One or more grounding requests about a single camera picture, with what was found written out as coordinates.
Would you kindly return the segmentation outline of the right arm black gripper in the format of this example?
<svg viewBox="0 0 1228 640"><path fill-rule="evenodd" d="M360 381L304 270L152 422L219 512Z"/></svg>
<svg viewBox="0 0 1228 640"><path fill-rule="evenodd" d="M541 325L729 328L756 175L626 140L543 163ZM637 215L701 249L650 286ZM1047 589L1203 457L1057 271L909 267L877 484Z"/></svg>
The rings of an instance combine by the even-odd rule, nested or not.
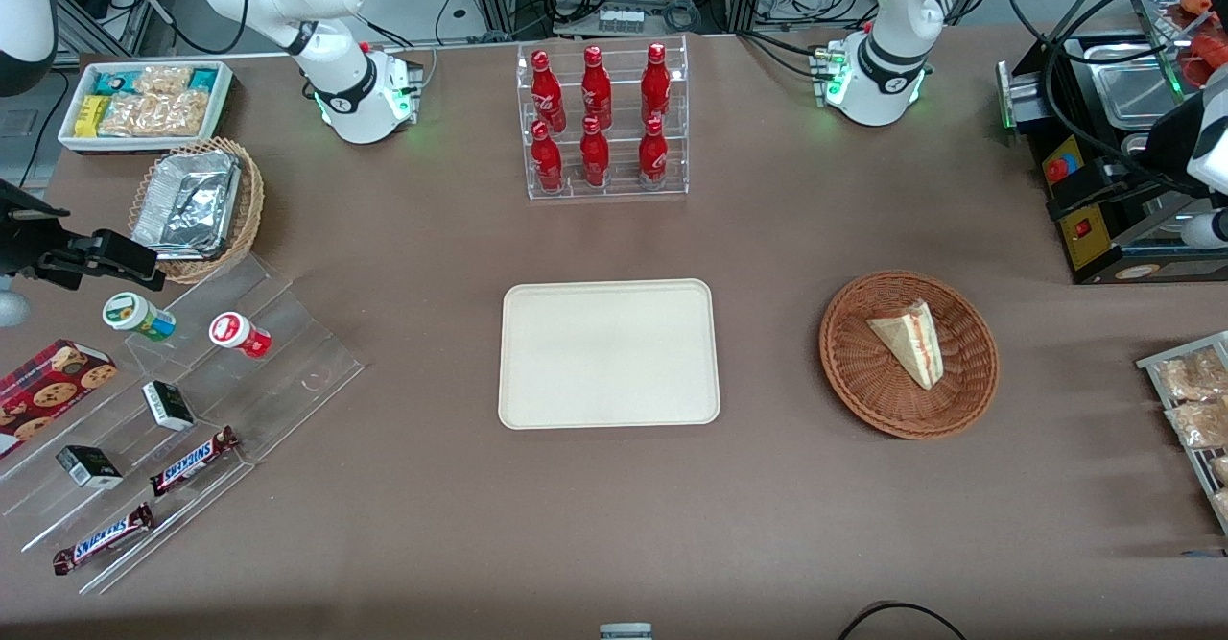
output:
<svg viewBox="0 0 1228 640"><path fill-rule="evenodd" d="M99 273L154 292L163 290L165 271L158 269L156 251L114 230L97 228L93 254L88 256L88 238L61 227L60 219L66 216L66 210L1 181L2 274L79 289L84 276Z"/></svg>

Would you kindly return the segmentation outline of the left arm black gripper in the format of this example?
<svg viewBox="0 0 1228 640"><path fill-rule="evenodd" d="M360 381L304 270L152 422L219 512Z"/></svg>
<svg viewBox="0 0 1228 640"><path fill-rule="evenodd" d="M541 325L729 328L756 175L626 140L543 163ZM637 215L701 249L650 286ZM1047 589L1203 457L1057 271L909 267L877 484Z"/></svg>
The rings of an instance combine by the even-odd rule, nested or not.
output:
<svg viewBox="0 0 1228 640"><path fill-rule="evenodd" d="M1133 213L1160 213L1167 208L1183 208L1192 201L1184 181L1174 179L1164 171L1147 168L1078 168L1059 181L1050 182L1049 201L1052 201L1052 221L1097 206L1103 201L1122 203Z"/></svg>

